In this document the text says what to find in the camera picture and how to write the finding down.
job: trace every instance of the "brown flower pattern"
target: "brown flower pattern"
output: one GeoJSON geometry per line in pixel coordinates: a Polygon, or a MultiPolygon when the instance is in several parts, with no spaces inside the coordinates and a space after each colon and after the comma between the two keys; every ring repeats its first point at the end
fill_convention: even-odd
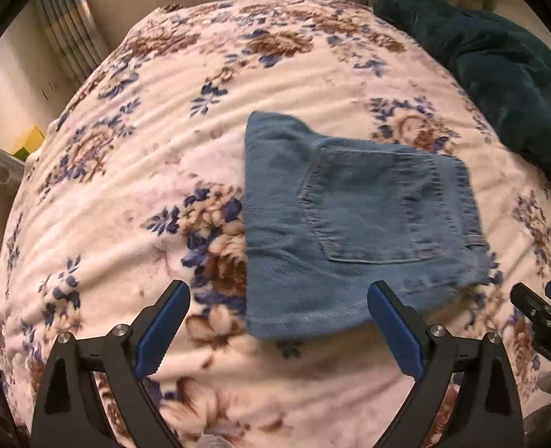
{"type": "Polygon", "coordinates": [[[219,3],[202,4],[194,7],[194,10],[188,13],[189,18],[197,18],[199,16],[207,16],[219,8],[219,3]]]}
{"type": "Polygon", "coordinates": [[[389,50],[393,53],[404,53],[406,52],[406,46],[403,43],[398,42],[395,38],[387,35],[385,33],[379,32],[370,32],[367,34],[369,41],[373,42],[375,45],[389,50]]]}
{"type": "Polygon", "coordinates": [[[342,9],[342,10],[355,10],[355,11],[367,11],[372,12],[373,9],[369,6],[356,3],[355,1],[348,1],[348,0],[326,0],[326,3],[331,6],[332,8],[342,9]]]}
{"type": "Polygon", "coordinates": [[[158,27],[129,38],[124,42],[122,52],[130,53],[136,58],[143,58],[151,53],[160,57],[196,44],[200,35],[198,32],[192,34],[182,30],[172,32],[165,27],[158,27]]]}
{"type": "Polygon", "coordinates": [[[545,279],[551,275],[551,225],[536,199],[534,190],[528,196],[518,196],[512,217],[520,222],[533,238],[537,275],[545,279]]]}
{"type": "Polygon", "coordinates": [[[209,246],[206,278],[224,295],[246,295],[246,240],[242,220],[225,223],[209,246]]]}
{"type": "Polygon", "coordinates": [[[98,67],[93,74],[89,77],[88,82],[83,84],[81,89],[76,93],[76,95],[70,100],[64,112],[60,115],[58,123],[56,125],[56,131],[60,131],[62,125],[68,118],[68,116],[75,110],[76,106],[89,94],[91,94],[97,86],[103,82],[103,79],[107,76],[107,71],[101,67],[98,67]]]}
{"type": "Polygon", "coordinates": [[[31,376],[31,395],[33,397],[33,404],[37,401],[37,394],[41,388],[41,380],[43,379],[43,372],[46,369],[46,365],[42,360],[30,355],[26,361],[26,367],[31,376]]]}
{"type": "MultiPolygon", "coordinates": [[[[200,231],[209,235],[213,227],[226,224],[223,208],[233,198],[242,195],[242,189],[227,185],[211,185],[205,200],[195,200],[182,209],[178,226],[183,234],[200,231]]],[[[233,235],[238,231],[240,222],[228,225],[227,231],[233,235]]]]}
{"type": "Polygon", "coordinates": [[[447,386],[443,401],[441,401],[441,407],[437,411],[435,419],[431,424],[431,428],[420,448],[430,448],[439,443],[439,439],[443,434],[447,422],[450,420],[451,412],[453,411],[455,402],[458,399],[459,390],[460,387],[457,384],[451,383],[447,386]]]}
{"type": "Polygon", "coordinates": [[[182,377],[176,383],[178,400],[164,399],[160,413],[181,440],[196,443],[204,434],[227,441],[234,448],[248,448],[247,432],[277,432],[286,429],[283,413],[275,402],[263,413],[241,417],[237,407],[244,399],[214,389],[193,377],[182,377]]]}
{"type": "Polygon", "coordinates": [[[284,9],[284,14],[291,18],[299,19],[301,21],[306,21],[309,18],[318,16],[318,13],[315,12],[311,12],[308,10],[294,10],[293,8],[284,9]]]}
{"type": "Polygon", "coordinates": [[[528,321],[519,316],[513,324],[506,326],[512,335],[506,343],[506,350],[510,356],[513,376],[516,378],[520,400],[526,402],[533,392],[539,378],[539,371],[535,369],[533,359],[533,331],[528,321]]]}
{"type": "Polygon", "coordinates": [[[109,420],[110,425],[112,425],[112,428],[118,435],[133,441],[130,431],[128,431],[128,427],[126,426],[126,422],[124,421],[124,417],[122,417],[122,413],[118,408],[118,403],[113,397],[107,375],[103,373],[96,373],[95,377],[97,380],[97,390],[101,397],[101,401],[103,401],[105,405],[107,419],[109,420]]]}
{"type": "Polygon", "coordinates": [[[214,305],[208,316],[191,315],[186,319],[190,339],[198,347],[213,350],[226,347],[231,337],[246,332],[244,321],[225,305],[214,305]]]}
{"type": "Polygon", "coordinates": [[[279,5],[274,3],[256,3],[243,6],[240,9],[240,13],[255,13],[257,15],[264,14],[267,15],[269,12],[276,9],[279,5]]]}
{"type": "Polygon", "coordinates": [[[81,311],[74,308],[72,304],[66,303],[64,300],[59,301],[59,303],[63,304],[59,314],[54,317],[53,322],[43,334],[43,344],[49,347],[53,345],[57,336],[62,332],[70,332],[76,335],[83,327],[81,311]]]}
{"type": "Polygon", "coordinates": [[[443,151],[451,154],[453,147],[452,131],[440,121],[426,118],[415,113],[398,118],[391,123],[393,135],[385,137],[381,131],[371,134],[371,139],[378,143],[397,143],[414,146],[429,153],[439,150],[439,140],[444,141],[443,151]]]}
{"type": "Polygon", "coordinates": [[[354,35],[360,31],[360,25],[349,18],[334,18],[332,16],[314,16],[315,30],[322,30],[326,33],[339,33],[342,35],[354,35]]]}
{"type": "Polygon", "coordinates": [[[172,12],[175,12],[176,10],[180,10],[181,8],[182,8],[182,5],[178,3],[170,3],[161,7],[161,9],[166,13],[172,13],[172,12]]]}
{"type": "Polygon", "coordinates": [[[265,32],[251,40],[246,48],[251,53],[263,55],[279,54],[292,57],[296,52],[306,53],[313,48],[312,37],[306,37],[300,32],[280,31],[275,34],[265,32]]]}
{"type": "Polygon", "coordinates": [[[46,179],[40,184],[41,200],[51,192],[52,187],[65,180],[89,183],[95,176],[105,175],[105,159],[115,149],[116,140],[133,134],[135,127],[125,122],[140,105],[140,100],[121,106],[117,115],[104,118],[92,126],[78,128],[65,148],[65,155],[54,165],[46,179]]]}

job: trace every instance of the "wrinkled blanket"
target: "wrinkled blanket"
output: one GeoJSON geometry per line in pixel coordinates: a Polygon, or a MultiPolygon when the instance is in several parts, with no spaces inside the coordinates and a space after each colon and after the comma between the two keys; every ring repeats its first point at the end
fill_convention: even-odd
{"type": "Polygon", "coordinates": [[[501,142],[551,182],[551,50],[494,13],[442,0],[380,0],[375,14],[445,66],[501,142]]]}
{"type": "MultiPolygon", "coordinates": [[[[257,109],[465,163],[493,282],[429,321],[500,332],[527,429],[548,425],[551,364],[509,291],[524,281],[542,295],[551,279],[551,185],[501,145],[449,72],[368,8],[237,0],[140,21],[27,160],[0,260],[0,363],[22,429],[58,332],[105,335],[178,278],[194,301],[144,385],[185,446],[205,434],[236,448],[370,448],[385,431],[412,380],[374,324],[289,342],[246,332],[244,132],[257,109]]],[[[107,378],[97,384],[119,442],[133,446],[107,378]]]]}

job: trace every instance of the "pocket stitching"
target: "pocket stitching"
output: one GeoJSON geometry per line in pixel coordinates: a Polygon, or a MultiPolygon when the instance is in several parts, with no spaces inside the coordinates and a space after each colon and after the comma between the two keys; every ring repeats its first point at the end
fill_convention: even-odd
{"type": "Polygon", "coordinates": [[[470,186],[470,177],[466,165],[455,159],[455,180],[458,185],[458,197],[460,200],[460,211],[464,219],[464,238],[467,245],[486,245],[485,237],[482,235],[480,225],[480,214],[476,205],[473,189],[470,186]]]}
{"type": "MultiPolygon", "coordinates": [[[[379,151],[370,151],[370,150],[341,150],[341,149],[329,149],[328,147],[322,146],[319,148],[313,157],[312,163],[306,173],[306,176],[304,177],[303,183],[300,187],[300,190],[298,192],[298,200],[300,201],[301,209],[303,211],[303,218],[310,224],[310,228],[315,234],[315,236],[318,239],[319,245],[321,246],[322,251],[324,252],[325,256],[331,261],[337,261],[337,262],[346,262],[346,263],[368,263],[368,264],[396,264],[396,263],[413,263],[417,261],[421,261],[424,259],[428,259],[430,257],[433,257],[435,255],[435,252],[438,252],[441,248],[441,246],[430,240],[429,243],[431,246],[429,247],[429,252],[427,254],[423,254],[423,250],[418,250],[415,248],[414,254],[416,256],[410,257],[408,259],[392,259],[392,260],[384,260],[384,261],[377,261],[373,259],[366,259],[366,258],[359,258],[353,256],[351,252],[341,252],[338,251],[337,247],[334,245],[334,240],[331,239],[331,236],[329,236],[327,233],[323,232],[323,227],[327,224],[324,220],[319,219],[318,211],[316,210],[316,201],[313,200],[310,197],[311,193],[319,194],[320,191],[323,190],[323,176],[319,173],[319,170],[323,168],[322,164],[322,157],[326,152],[331,152],[335,155],[343,155],[343,154],[354,154],[354,153],[376,153],[376,154],[390,154],[399,156],[402,160],[408,160],[413,157],[419,157],[423,158],[423,162],[427,165],[427,168],[429,170],[429,173],[431,175],[431,178],[433,179],[433,182],[435,184],[434,189],[434,195],[436,197],[436,207],[438,209],[443,209],[443,193],[441,191],[441,179],[439,177],[439,174],[436,170],[435,163],[432,158],[426,157],[423,155],[423,153],[416,152],[416,153],[409,153],[409,152],[379,152],[379,151]]],[[[402,172],[406,171],[405,168],[400,168],[402,172]]],[[[400,193],[401,202],[403,203],[403,209],[406,211],[405,216],[408,216],[408,207],[405,205],[408,202],[406,201],[405,197],[406,195],[404,193],[400,193]]],[[[417,221],[417,219],[414,218],[414,214],[411,214],[413,219],[408,221],[409,223],[406,224],[407,221],[403,221],[404,225],[407,225],[410,227],[410,225],[416,225],[416,222],[420,222],[421,228],[425,228],[425,224],[423,220],[417,221]]],[[[416,231],[411,231],[409,234],[409,240],[414,245],[414,234],[416,231]]]]}

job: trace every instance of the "floral bedspread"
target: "floral bedspread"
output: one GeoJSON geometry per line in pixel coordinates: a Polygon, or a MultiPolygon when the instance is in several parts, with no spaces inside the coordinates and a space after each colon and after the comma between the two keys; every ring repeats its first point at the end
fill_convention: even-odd
{"type": "MultiPolygon", "coordinates": [[[[374,324],[320,339],[245,332],[244,131],[253,110],[332,136],[403,143],[467,165],[497,261],[489,286],[435,314],[455,335],[503,336],[527,429],[551,415],[551,364],[509,302],[551,279],[551,186],[508,152],[453,78],[367,7],[235,0],[155,10],[50,124],[9,218],[0,362],[22,429],[61,331],[105,335],[173,278],[194,301],[144,384],[185,446],[370,448],[412,386],[374,324]]],[[[107,378],[112,427],[133,446],[107,378]]],[[[447,419],[450,386],[426,443],[447,419]]]]}

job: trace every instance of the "yellow object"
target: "yellow object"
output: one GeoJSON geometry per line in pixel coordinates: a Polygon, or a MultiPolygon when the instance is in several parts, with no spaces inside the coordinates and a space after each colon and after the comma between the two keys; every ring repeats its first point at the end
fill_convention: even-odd
{"type": "Polygon", "coordinates": [[[12,149],[12,155],[24,161],[27,156],[42,145],[44,139],[41,131],[39,131],[37,127],[32,127],[20,135],[16,140],[15,146],[12,149]]]}

